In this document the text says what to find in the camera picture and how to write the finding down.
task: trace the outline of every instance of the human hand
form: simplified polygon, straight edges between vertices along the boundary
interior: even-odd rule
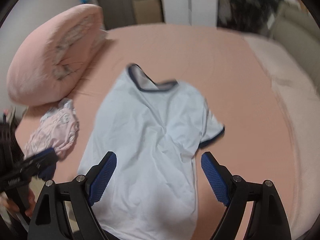
[[[33,214],[33,210],[35,209],[36,202],[35,202],[35,194],[32,192],[32,190],[29,188],[29,205],[30,207],[26,210],[25,214],[28,217],[31,217]],[[19,208],[16,205],[16,203],[13,202],[13,200],[8,199],[7,197],[0,196],[0,204],[2,204],[8,212],[14,216],[15,213],[19,212]]]

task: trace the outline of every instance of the shirt sleeve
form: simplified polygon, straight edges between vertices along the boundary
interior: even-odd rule
[[[202,116],[202,134],[199,148],[204,148],[213,143],[218,137],[224,134],[225,127],[217,121],[208,108],[207,101],[204,101]]]

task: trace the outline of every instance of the metal screw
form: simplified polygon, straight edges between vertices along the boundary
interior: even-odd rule
[[[52,181],[52,180],[48,180],[48,181],[45,183],[45,185],[46,185],[47,187],[51,186],[52,184],[53,184],[53,181]]]
[[[242,180],[242,178],[239,175],[234,175],[232,178],[236,182],[240,182]]]
[[[84,175],[79,175],[79,176],[76,178],[76,181],[78,181],[78,182],[84,181],[84,178],[85,178]]]
[[[265,184],[268,186],[268,187],[271,187],[273,184],[272,184],[272,181],[270,180],[266,180]]]

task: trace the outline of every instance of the pink bed sheet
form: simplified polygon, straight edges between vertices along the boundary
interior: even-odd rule
[[[57,183],[76,176],[97,109],[129,63],[137,63],[155,82],[172,78],[189,82],[207,98],[209,108],[226,126],[223,138],[196,154],[199,216],[193,240],[210,239],[225,210],[201,169],[200,157],[205,151],[247,181],[271,179],[290,220],[294,159],[271,81],[240,34],[210,27],[140,25],[109,31],[106,45],[69,95],[80,130],[70,155],[57,165]],[[50,106],[28,109],[16,131],[21,147]],[[248,203],[237,239],[244,236],[251,207]]]

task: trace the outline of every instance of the blue textured pad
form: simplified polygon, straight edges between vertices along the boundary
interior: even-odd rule
[[[113,153],[109,159],[107,160],[106,164],[103,166],[97,177],[90,185],[89,190],[89,199],[88,203],[90,206],[93,206],[94,203],[98,202],[102,194],[104,193],[113,172],[117,166],[117,157]]]
[[[225,184],[224,180],[206,154],[201,156],[201,167],[214,194],[216,195],[217,200],[222,202],[226,207],[229,206],[230,198],[228,196],[228,186]]]

